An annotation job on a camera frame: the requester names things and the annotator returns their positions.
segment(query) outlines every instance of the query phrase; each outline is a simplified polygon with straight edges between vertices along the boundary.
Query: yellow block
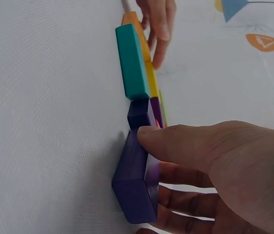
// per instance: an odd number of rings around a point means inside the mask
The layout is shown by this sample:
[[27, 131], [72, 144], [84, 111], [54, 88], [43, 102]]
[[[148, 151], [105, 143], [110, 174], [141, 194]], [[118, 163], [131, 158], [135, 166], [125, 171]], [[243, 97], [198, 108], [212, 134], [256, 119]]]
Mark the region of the yellow block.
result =
[[146, 65], [147, 81], [150, 88], [151, 98], [158, 97], [159, 100], [161, 100], [160, 91], [158, 88], [153, 64], [151, 61], [149, 61], [149, 62], [145, 62], [145, 65]]
[[138, 33], [139, 39], [140, 39], [144, 61], [145, 62], [151, 61], [150, 49], [148, 47], [148, 43], [147, 43], [145, 34], [143, 32], [143, 28], [139, 22], [137, 13], [135, 11], [126, 12], [124, 14], [123, 20], [122, 20], [122, 25], [126, 25], [126, 24], [133, 24], [133, 26], [135, 27], [135, 29]]

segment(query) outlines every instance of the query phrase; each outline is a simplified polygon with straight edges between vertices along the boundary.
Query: colorful blocks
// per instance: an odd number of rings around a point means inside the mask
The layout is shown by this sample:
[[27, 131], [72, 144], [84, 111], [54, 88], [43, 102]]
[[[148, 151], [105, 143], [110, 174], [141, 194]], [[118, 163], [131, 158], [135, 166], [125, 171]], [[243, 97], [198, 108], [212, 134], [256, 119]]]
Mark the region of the colorful blocks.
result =
[[137, 140], [138, 129], [128, 134], [112, 180], [112, 188], [129, 223], [157, 220], [159, 161]]
[[145, 63], [134, 26], [116, 28], [116, 37], [126, 97], [130, 100], [149, 98]]
[[135, 11], [126, 12], [123, 16], [122, 25], [133, 24], [140, 39], [144, 61], [151, 61], [151, 53], [148, 47], [146, 37], [143, 33], [143, 28], [139, 22], [137, 13]]
[[154, 98], [154, 97], [160, 98], [160, 93], [159, 93], [159, 89], [158, 89], [158, 84], [157, 84], [153, 64], [151, 61], [149, 61], [149, 62], [145, 62], [145, 65], [146, 65], [146, 74], [147, 74], [148, 85], [149, 85], [150, 92], [151, 92], [151, 98]]
[[163, 121], [163, 116], [162, 116], [162, 111], [161, 111], [161, 104], [160, 104], [159, 98], [158, 97], [152, 97], [151, 98], [151, 105], [152, 105], [152, 109], [153, 109], [153, 112], [154, 112], [154, 117], [159, 122], [160, 127], [164, 128], [164, 121]]
[[132, 101], [127, 119], [131, 129], [141, 126], [156, 126], [150, 99], [144, 98]]
[[167, 124], [167, 117], [166, 117], [166, 111], [165, 111], [165, 105], [164, 105], [164, 98], [163, 98], [163, 94], [160, 90], [160, 98], [161, 98], [161, 107], [162, 107], [162, 113], [163, 113], [163, 120], [165, 122], [165, 126], [164, 127], [168, 127]]

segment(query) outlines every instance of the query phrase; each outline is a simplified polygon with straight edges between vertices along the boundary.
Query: orange block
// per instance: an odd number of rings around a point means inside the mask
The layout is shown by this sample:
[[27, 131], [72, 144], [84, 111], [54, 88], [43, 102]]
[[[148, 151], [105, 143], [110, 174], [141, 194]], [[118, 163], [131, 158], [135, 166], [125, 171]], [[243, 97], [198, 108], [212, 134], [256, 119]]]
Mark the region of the orange block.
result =
[[150, 49], [148, 47], [148, 43], [143, 32], [143, 28], [139, 22], [137, 13], [135, 11], [126, 12], [124, 14], [122, 25], [126, 25], [126, 24], [133, 24], [140, 39], [144, 61], [145, 62], [151, 61]]

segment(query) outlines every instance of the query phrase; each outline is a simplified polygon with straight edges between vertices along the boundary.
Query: fingernail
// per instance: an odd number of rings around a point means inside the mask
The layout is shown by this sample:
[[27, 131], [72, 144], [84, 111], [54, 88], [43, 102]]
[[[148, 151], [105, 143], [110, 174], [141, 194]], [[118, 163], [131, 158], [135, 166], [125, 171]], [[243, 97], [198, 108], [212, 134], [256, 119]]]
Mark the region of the fingernail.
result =
[[138, 129], [138, 134], [148, 134], [148, 133], [154, 132], [156, 130], [158, 130], [158, 128], [156, 128], [156, 127], [142, 126]]
[[162, 25], [161, 26], [161, 31], [162, 31], [162, 40], [169, 40], [170, 39], [170, 33], [167, 25]]

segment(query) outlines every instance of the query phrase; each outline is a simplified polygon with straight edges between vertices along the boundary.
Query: white stick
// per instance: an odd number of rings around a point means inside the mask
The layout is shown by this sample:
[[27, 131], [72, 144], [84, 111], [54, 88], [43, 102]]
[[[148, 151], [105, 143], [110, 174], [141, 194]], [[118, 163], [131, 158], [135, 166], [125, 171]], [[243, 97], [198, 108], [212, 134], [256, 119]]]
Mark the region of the white stick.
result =
[[131, 11], [131, 7], [128, 0], [122, 0], [122, 5], [125, 13]]

